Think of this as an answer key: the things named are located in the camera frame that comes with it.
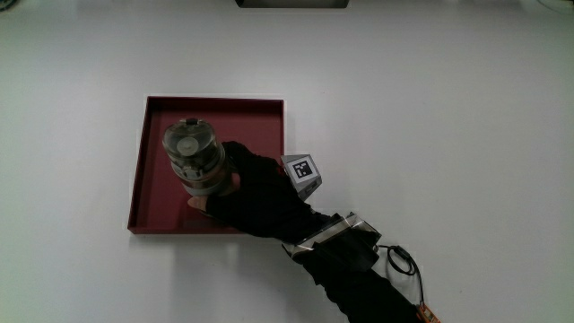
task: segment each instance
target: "gloved hand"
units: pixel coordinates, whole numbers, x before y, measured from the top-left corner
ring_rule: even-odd
[[[313,213],[299,199],[276,160],[237,142],[223,143],[239,174],[239,189],[225,196],[192,197],[189,205],[257,237],[296,243],[318,231],[329,216]]]

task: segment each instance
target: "clear plastic container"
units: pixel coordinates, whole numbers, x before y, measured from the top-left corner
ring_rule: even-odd
[[[213,127],[200,119],[182,119],[163,135],[171,168],[192,196],[222,192],[231,184],[230,165]]]

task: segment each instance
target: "red tray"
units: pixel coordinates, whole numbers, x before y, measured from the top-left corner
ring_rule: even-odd
[[[170,167],[163,132],[182,118],[201,118],[220,142],[238,141],[254,153],[283,154],[283,101],[149,97],[127,229],[134,234],[239,233],[187,205],[190,195]]]

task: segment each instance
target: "cable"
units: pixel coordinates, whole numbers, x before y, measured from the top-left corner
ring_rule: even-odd
[[[421,306],[422,306],[424,304],[424,291],[422,290],[421,271],[419,270],[419,267],[416,265],[416,262],[414,261],[413,257],[411,257],[411,255],[408,252],[406,252],[406,250],[403,249],[403,247],[401,247],[401,246],[377,245],[375,247],[376,247],[375,252],[378,252],[379,247],[387,248],[387,260],[397,272],[404,274],[404,275],[417,275],[418,276],[419,288],[421,291]],[[408,270],[403,270],[403,268],[401,268],[400,266],[398,266],[396,264],[395,260],[393,260],[393,257],[391,256],[391,251],[394,251],[400,258],[402,258],[404,261],[406,261],[406,263],[409,265]]]
[[[538,4],[543,5],[546,9],[554,11],[555,13],[571,14],[571,13],[563,13],[563,12],[561,12],[561,11],[558,11],[558,10],[552,8],[551,6],[549,6],[548,4],[545,4],[544,2],[542,2],[542,0],[536,0],[536,2],[537,2]]]

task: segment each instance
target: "orange connector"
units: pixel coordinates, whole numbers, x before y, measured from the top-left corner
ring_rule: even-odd
[[[431,309],[427,306],[427,304],[423,303],[420,306],[417,306],[419,313],[417,316],[419,319],[424,323],[440,323],[440,319],[437,318],[436,315],[432,312]]]

